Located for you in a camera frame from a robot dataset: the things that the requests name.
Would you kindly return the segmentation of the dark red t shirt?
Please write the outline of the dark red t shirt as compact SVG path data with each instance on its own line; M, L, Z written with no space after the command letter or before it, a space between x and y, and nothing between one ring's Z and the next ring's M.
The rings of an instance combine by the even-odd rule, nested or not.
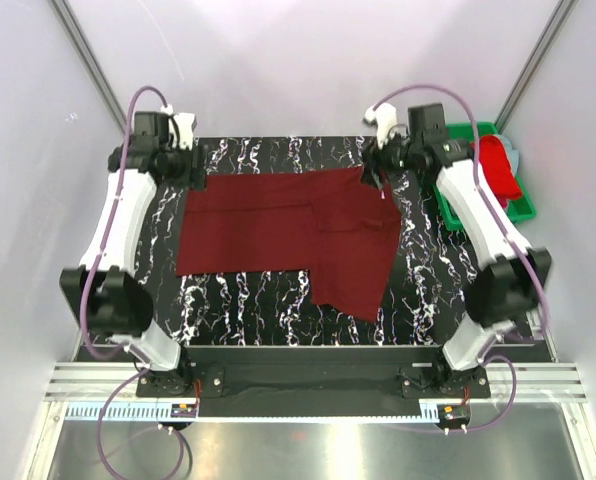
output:
M305 270L312 301L374 323L397 253L401 213L359 167L213 174L187 195L176 273Z

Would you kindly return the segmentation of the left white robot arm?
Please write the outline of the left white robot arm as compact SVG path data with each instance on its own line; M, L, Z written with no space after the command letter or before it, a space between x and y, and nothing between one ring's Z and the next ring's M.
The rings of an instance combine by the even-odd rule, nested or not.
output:
M193 386L194 372L154 319L151 295L135 278L135 256L147 210L162 184L202 190L207 150L196 143L193 113L172 107L138 112L126 145L108 158L108 187L93 238L78 267L59 285L85 339L107 337L133 354L174 396Z

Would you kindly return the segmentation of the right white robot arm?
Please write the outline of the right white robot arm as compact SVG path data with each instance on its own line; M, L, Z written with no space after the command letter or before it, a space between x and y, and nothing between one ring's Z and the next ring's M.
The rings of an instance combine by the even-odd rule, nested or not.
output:
M369 107L364 121L376 129L362 152L364 181L384 189L397 174L427 174L457 214L476 254L477 275L464 289L465 312L430 378L438 393L454 396L491 347L538 307L552 259L512 224L475 161L479 142L452 137L441 104L410 108L406 136L398 133L397 110L389 103Z

